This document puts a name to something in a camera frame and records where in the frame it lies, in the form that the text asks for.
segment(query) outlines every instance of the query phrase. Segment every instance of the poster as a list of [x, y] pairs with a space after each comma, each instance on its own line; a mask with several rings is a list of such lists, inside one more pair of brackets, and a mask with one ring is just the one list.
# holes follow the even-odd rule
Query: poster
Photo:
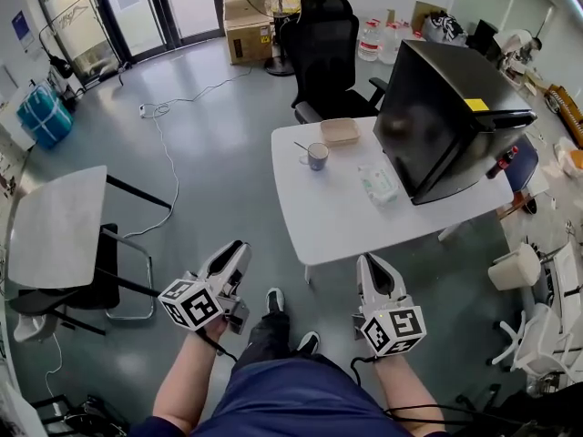
[[30, 32], [30, 28], [22, 11], [19, 11], [18, 15], [13, 18], [12, 27], [15, 29], [16, 37], [18, 37], [24, 49], [28, 48], [35, 41], [35, 37]]

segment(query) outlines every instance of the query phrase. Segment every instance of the mug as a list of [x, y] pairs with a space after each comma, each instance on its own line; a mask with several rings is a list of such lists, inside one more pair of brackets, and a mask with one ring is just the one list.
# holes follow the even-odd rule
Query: mug
[[308, 165], [312, 170], [318, 171], [324, 168], [328, 160], [329, 149], [321, 142], [314, 142], [308, 146], [308, 154], [300, 157], [300, 163]]

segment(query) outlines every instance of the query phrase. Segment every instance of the person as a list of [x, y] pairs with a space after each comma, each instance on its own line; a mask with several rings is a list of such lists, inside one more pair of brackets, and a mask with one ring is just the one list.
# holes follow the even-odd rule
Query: person
[[[281, 290], [270, 289], [266, 304], [267, 314], [252, 329], [227, 390], [208, 420], [199, 423], [216, 351], [189, 333], [159, 388], [153, 416], [133, 427], [129, 437], [448, 435], [437, 408], [395, 413], [411, 421], [387, 417], [340, 367], [317, 353], [316, 332], [307, 333], [290, 351], [290, 318]], [[226, 322], [214, 320], [206, 327], [209, 337], [219, 341]], [[403, 355], [382, 358], [374, 369], [389, 408], [435, 404]]]
[[497, 68], [502, 68], [504, 62], [519, 52], [530, 54], [532, 50], [540, 50], [543, 46], [538, 37], [533, 37], [526, 29], [508, 29], [494, 35], [494, 44], [486, 53], [486, 58]]

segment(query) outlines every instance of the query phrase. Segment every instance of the glass door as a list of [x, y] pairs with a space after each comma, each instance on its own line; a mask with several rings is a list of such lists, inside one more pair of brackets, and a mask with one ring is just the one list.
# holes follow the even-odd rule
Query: glass door
[[222, 0], [98, 0], [130, 62], [222, 36]]
[[166, 50], [166, 39], [151, 0], [107, 1], [132, 56], [154, 56]]
[[97, 14], [95, 0], [39, 0], [49, 27], [41, 40], [54, 37], [79, 81], [86, 86], [117, 71], [118, 55]]
[[169, 0], [182, 45], [222, 35], [215, 0]]

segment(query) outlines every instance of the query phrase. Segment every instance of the fan stand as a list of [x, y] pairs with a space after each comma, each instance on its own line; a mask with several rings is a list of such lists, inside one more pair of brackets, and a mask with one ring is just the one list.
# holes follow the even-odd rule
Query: fan stand
[[[279, 0], [280, 15], [283, 15], [283, 0]], [[291, 76], [294, 74], [292, 62], [285, 56], [285, 51], [281, 46], [280, 30], [283, 25], [283, 17], [275, 18], [275, 37], [273, 38], [273, 43], [280, 48], [280, 54], [278, 56], [272, 56], [265, 60], [265, 71], [267, 71], [272, 76]]]

